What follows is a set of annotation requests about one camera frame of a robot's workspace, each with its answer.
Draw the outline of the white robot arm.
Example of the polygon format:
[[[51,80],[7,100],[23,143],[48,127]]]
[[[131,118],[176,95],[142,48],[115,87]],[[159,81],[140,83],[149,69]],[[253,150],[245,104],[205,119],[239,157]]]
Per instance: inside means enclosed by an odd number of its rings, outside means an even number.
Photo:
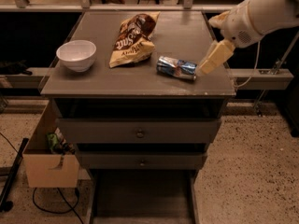
[[[221,30],[223,40],[213,42],[198,70],[209,74],[243,49],[279,29],[299,25],[299,0],[244,0],[208,22]]]

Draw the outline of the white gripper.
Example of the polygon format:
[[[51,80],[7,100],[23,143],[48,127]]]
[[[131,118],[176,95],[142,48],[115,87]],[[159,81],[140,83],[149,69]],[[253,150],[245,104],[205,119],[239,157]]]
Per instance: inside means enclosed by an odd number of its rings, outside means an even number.
[[[262,11],[262,0],[244,0],[230,11],[210,18],[208,23],[213,28],[221,29],[225,39],[212,42],[199,63],[198,71],[207,75],[227,62],[233,56],[235,47],[246,48],[259,42],[263,34],[257,27],[257,21],[262,17]]]

